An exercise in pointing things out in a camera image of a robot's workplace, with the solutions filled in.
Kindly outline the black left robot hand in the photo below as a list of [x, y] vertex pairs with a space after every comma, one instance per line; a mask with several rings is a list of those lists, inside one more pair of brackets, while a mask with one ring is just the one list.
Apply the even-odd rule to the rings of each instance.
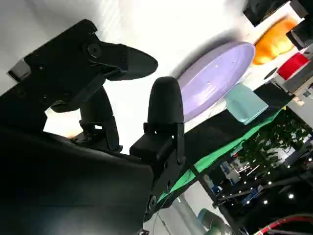
[[256, 27], [287, 2], [288, 0], [249, 0], [243, 14]]

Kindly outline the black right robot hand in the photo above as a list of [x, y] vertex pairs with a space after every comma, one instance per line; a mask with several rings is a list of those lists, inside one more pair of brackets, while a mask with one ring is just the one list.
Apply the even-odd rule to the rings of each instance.
[[0, 97], [0, 232], [137, 235], [184, 167], [181, 90], [151, 89], [144, 134], [122, 154], [109, 81], [146, 77], [157, 60], [105, 43], [84, 19], [20, 60]]

